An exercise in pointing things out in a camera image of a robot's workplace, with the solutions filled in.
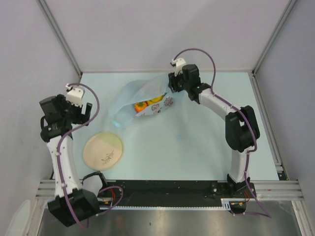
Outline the fake yellow banana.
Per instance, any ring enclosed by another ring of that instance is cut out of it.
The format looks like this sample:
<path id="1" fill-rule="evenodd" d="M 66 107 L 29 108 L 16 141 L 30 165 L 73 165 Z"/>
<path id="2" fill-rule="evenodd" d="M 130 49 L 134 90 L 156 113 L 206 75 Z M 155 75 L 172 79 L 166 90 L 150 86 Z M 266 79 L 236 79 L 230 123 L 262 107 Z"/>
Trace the fake yellow banana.
<path id="1" fill-rule="evenodd" d="M 147 100 L 146 103 L 147 103 L 148 105 L 153 105 L 153 104 L 159 103 L 160 101 L 163 100 L 164 96 L 165 96 L 165 95 L 162 95 L 162 96 L 159 96 L 159 97 L 156 97 L 156 98 Z"/>

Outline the right aluminium corner post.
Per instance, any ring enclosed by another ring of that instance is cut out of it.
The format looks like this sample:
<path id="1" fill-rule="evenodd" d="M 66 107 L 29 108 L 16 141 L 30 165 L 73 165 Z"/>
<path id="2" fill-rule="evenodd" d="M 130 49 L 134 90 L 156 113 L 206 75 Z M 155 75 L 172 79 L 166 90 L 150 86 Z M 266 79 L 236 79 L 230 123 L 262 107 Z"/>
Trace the right aluminium corner post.
<path id="1" fill-rule="evenodd" d="M 293 10 L 295 9 L 297 3 L 299 0 L 289 0 L 287 5 L 285 6 L 285 9 L 283 13 L 281 14 L 278 22 L 276 23 L 276 26 L 274 27 L 266 45 L 264 46 L 260 56 L 258 57 L 257 62 L 255 63 L 251 74 L 253 76 L 256 76 L 260 67 L 262 66 L 263 62 L 265 61 L 265 58 L 267 57 L 268 53 L 272 49 L 273 45 L 275 44 L 277 38 L 280 36 L 281 31 L 286 25 L 286 22 L 288 21 L 289 17 L 291 16 Z"/>

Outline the fake orange persimmon fruit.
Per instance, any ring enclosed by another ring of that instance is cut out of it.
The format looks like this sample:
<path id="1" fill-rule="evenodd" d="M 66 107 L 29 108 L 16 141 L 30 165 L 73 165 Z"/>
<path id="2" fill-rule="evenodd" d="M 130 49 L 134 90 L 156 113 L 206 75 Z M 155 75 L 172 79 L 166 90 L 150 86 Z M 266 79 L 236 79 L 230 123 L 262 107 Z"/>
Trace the fake orange persimmon fruit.
<path id="1" fill-rule="evenodd" d="M 146 101 L 137 102 L 134 104 L 134 109 L 137 113 L 143 111 L 148 106 Z"/>

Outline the round beige ceramic plate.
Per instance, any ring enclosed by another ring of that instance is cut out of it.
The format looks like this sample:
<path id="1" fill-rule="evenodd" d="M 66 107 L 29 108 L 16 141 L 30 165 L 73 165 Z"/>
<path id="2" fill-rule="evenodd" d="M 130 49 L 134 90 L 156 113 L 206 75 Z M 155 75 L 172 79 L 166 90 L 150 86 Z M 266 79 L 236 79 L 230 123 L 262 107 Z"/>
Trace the round beige ceramic plate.
<path id="1" fill-rule="evenodd" d="M 97 171 L 113 168 L 121 159 L 124 145 L 121 138 L 111 132 L 100 132 L 93 135 L 83 148 L 85 164 Z"/>

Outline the aluminium corner post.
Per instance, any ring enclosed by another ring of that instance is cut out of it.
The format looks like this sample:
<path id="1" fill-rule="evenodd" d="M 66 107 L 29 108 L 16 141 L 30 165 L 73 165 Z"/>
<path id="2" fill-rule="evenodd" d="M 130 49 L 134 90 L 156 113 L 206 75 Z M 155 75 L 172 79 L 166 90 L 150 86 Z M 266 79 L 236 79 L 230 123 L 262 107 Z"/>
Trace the aluminium corner post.
<path id="1" fill-rule="evenodd" d="M 287 5 L 285 6 L 285 9 L 283 13 L 281 14 L 278 22 L 276 23 L 276 26 L 274 27 L 266 45 L 264 46 L 260 56 L 258 57 L 257 62 L 255 63 L 251 74 L 253 76 L 256 76 L 260 67 L 262 66 L 263 62 L 265 61 L 265 58 L 267 57 L 268 53 L 272 49 L 273 45 L 275 44 L 277 38 L 280 36 L 281 31 L 286 25 L 286 22 L 288 21 L 289 17 L 291 16 L 293 10 L 295 9 L 297 3 L 299 0 L 289 0 Z"/>
<path id="2" fill-rule="evenodd" d="M 47 1 L 45 0 L 37 0 L 37 4 L 39 5 L 40 10 L 42 11 L 43 15 L 45 16 L 48 25 L 50 26 L 53 34 L 55 35 L 57 41 L 59 42 L 62 50 L 64 51 L 68 61 L 70 62 L 72 68 L 76 72 L 79 79 L 82 78 L 82 70 L 79 67 L 79 64 L 63 34 L 61 31 L 61 28 L 58 25 L 58 22 L 56 21 Z"/>

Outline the aluminium front frame rail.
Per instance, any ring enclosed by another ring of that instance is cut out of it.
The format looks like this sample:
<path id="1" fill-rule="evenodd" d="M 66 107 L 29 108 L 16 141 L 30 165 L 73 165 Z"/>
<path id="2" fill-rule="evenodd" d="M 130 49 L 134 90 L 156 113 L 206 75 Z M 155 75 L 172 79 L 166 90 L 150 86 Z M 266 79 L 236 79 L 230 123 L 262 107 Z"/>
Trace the aluminium front frame rail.
<path id="1" fill-rule="evenodd" d="M 258 199 L 263 201 L 301 201 L 304 199 L 297 180 L 254 180 Z M 51 200 L 55 197 L 55 181 L 41 180 L 36 199 Z"/>

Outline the light blue plastic bag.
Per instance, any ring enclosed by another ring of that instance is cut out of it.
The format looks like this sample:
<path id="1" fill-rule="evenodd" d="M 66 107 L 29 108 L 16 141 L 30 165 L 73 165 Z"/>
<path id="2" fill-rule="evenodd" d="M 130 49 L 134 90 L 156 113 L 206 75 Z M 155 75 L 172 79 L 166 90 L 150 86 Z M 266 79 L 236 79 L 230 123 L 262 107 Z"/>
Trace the light blue plastic bag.
<path id="1" fill-rule="evenodd" d="M 123 128 L 135 118 L 157 115 L 174 104 L 174 94 L 168 86 L 166 75 L 158 75 L 148 80 L 134 80 L 127 83 L 115 95 L 108 108 L 108 116 L 114 126 Z M 137 113 L 134 104 L 165 95 L 159 103 L 148 105 Z"/>

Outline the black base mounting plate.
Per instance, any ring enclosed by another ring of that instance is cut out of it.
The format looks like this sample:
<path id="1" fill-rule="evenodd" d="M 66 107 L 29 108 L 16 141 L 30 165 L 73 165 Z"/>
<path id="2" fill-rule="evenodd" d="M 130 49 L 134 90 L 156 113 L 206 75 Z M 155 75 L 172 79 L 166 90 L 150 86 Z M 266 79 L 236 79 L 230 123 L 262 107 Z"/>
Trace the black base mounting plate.
<path id="1" fill-rule="evenodd" d="M 219 180 L 108 180 L 101 189 L 112 186 L 122 188 L 114 189 L 118 206 L 134 208 L 221 207 L 229 199 L 233 208 L 244 211 L 256 194 L 253 183 Z"/>

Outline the left aluminium corner post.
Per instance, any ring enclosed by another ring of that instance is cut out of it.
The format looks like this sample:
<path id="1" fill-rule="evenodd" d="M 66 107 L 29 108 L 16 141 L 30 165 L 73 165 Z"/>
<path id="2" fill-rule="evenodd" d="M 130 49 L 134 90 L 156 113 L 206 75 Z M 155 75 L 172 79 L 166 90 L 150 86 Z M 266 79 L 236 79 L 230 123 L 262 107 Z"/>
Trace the left aluminium corner post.
<path id="1" fill-rule="evenodd" d="M 57 41 L 59 42 L 62 50 L 64 51 L 68 61 L 70 62 L 72 68 L 76 72 L 79 79 L 82 78 L 82 70 L 79 67 L 79 64 L 63 34 L 61 31 L 61 28 L 58 25 L 58 22 L 56 21 L 47 1 L 45 0 L 37 0 L 37 4 L 39 5 L 40 10 L 42 11 L 43 15 L 45 16 L 48 25 L 50 26 L 53 34 L 55 35 Z"/>

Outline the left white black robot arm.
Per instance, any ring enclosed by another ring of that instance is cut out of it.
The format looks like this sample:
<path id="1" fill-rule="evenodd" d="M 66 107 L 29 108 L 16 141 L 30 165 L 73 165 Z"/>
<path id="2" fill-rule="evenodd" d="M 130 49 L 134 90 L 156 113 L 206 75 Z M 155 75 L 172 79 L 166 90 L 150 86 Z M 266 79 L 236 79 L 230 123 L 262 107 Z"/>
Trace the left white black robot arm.
<path id="1" fill-rule="evenodd" d="M 48 202 L 49 212 L 64 226 L 70 227 L 100 213 L 97 196 L 108 193 L 109 185 L 100 171 L 79 179 L 73 154 L 73 136 L 92 120 L 92 104 L 86 110 L 58 94 L 40 101 L 44 116 L 40 120 L 40 136 L 50 152 L 55 174 L 55 198 Z"/>

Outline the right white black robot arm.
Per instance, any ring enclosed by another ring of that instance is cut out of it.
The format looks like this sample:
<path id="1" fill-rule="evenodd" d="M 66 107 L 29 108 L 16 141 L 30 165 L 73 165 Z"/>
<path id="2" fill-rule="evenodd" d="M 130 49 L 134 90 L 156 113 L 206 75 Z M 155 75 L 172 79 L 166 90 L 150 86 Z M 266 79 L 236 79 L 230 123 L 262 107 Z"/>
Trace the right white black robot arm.
<path id="1" fill-rule="evenodd" d="M 213 91 L 211 85 L 201 82 L 199 69 L 186 62 L 176 65 L 168 74 L 172 92 L 186 91 L 191 101 L 209 108 L 225 122 L 225 140 L 232 149 L 231 168 L 227 174 L 227 192 L 239 197 L 249 187 L 250 154 L 257 150 L 260 137 L 256 116 L 251 106 L 236 107 Z"/>

